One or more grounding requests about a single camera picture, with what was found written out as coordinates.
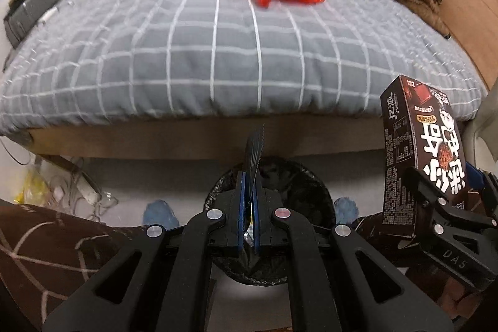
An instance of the chocolate picture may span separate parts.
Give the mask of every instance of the chocolate picture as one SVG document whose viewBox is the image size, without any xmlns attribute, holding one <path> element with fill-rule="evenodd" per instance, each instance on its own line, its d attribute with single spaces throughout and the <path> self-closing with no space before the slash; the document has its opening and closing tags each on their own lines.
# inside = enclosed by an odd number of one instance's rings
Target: chocolate picture
<svg viewBox="0 0 498 332">
<path fill-rule="evenodd" d="M 414 166 L 461 207 L 467 198 L 462 142 L 445 93 L 400 75 L 381 95 L 386 149 L 386 179 L 381 232 L 414 237 L 416 209 L 402 184 Z"/>
</svg>

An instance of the metal screw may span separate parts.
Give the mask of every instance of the metal screw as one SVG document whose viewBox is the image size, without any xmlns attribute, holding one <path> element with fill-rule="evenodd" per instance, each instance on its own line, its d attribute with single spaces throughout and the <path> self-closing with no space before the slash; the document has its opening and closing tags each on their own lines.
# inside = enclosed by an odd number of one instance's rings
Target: metal screw
<svg viewBox="0 0 498 332">
<path fill-rule="evenodd" d="M 290 210 L 285 207 L 280 207 L 275 210 L 275 215 L 278 218 L 289 218 L 290 217 Z"/>
<path fill-rule="evenodd" d="M 206 215 L 209 219 L 220 219 L 223 215 L 223 211 L 217 208 L 211 208 Z"/>
<path fill-rule="evenodd" d="M 348 236 L 351 234 L 351 229 L 347 225 L 339 224 L 336 227 L 336 234 L 339 236 Z"/>
<path fill-rule="evenodd" d="M 150 238 L 156 238 L 162 234 L 162 228 L 159 225 L 153 225 L 147 228 L 147 236 Z"/>
<path fill-rule="evenodd" d="M 444 228 L 441 224 L 434 225 L 434 232 L 438 235 L 441 235 L 444 232 Z"/>
</svg>

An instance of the gray blanket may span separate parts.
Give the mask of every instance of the gray blanket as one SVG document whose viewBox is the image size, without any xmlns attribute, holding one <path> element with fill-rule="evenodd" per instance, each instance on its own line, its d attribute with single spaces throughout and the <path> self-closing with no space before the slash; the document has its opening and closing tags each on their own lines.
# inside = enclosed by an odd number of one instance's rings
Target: gray blanket
<svg viewBox="0 0 498 332">
<path fill-rule="evenodd" d="M 130 117 L 380 115 L 400 74 L 474 117 L 471 61 L 393 0 L 69 0 L 0 84 L 0 133 Z"/>
</svg>

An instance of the suitcase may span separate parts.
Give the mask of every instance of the suitcase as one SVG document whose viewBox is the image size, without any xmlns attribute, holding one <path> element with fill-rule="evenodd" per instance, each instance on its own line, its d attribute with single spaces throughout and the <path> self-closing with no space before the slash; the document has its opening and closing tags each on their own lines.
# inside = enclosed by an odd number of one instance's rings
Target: suitcase
<svg viewBox="0 0 498 332">
<path fill-rule="evenodd" d="M 15 48 L 43 14 L 60 0 L 25 0 L 4 19 L 7 38 Z"/>
</svg>

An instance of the plaid bedsheet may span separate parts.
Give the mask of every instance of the plaid bedsheet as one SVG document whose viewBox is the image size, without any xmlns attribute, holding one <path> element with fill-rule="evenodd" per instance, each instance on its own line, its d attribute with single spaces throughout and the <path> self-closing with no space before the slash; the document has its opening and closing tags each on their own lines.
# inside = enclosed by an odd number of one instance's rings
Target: plaid bedsheet
<svg viewBox="0 0 498 332">
<path fill-rule="evenodd" d="M 394 0 L 68 0 L 0 84 L 0 133 L 130 117 L 377 115 L 400 73 L 472 119 L 467 55 Z"/>
</svg>

